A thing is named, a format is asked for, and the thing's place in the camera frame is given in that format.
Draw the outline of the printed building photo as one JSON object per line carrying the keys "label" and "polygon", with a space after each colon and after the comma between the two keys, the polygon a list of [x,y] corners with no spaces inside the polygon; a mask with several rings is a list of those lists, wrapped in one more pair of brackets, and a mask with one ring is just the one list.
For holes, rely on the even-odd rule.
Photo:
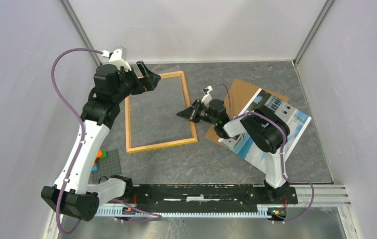
{"label": "printed building photo", "polygon": [[[287,160],[311,121],[311,117],[307,114],[262,89],[257,90],[239,114],[242,115],[249,111],[258,112],[275,121],[288,133],[283,148],[285,160]],[[218,141],[254,167],[266,173],[266,159],[273,153],[276,155],[280,153],[279,147],[283,142],[280,132],[256,115],[246,115],[224,128],[233,137],[229,139],[220,138]]]}

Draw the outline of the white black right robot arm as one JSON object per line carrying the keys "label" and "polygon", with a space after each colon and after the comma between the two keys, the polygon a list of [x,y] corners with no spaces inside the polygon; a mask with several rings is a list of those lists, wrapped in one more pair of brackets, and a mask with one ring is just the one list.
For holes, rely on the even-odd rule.
{"label": "white black right robot arm", "polygon": [[207,122],[222,139],[247,136],[264,153],[266,178],[265,197],[278,203],[289,188],[283,160],[283,148],[290,134],[288,125],[264,104],[231,119],[222,100],[211,100],[208,105],[196,100],[190,107],[176,114],[193,123]]}

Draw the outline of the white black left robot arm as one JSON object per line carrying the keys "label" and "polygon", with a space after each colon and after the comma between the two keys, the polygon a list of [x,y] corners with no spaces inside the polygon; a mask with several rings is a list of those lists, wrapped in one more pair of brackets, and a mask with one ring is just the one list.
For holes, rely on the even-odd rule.
{"label": "white black left robot arm", "polygon": [[55,212],[90,221],[99,206],[117,198],[122,203],[133,199],[132,179],[113,175],[107,181],[89,185],[89,177],[97,153],[120,113],[120,103],[129,95],[139,95],[156,88],[161,77],[150,71],[143,61],[134,70],[105,64],[96,69],[95,86],[78,115],[80,128],[71,155],[53,186],[44,186],[41,198]]}

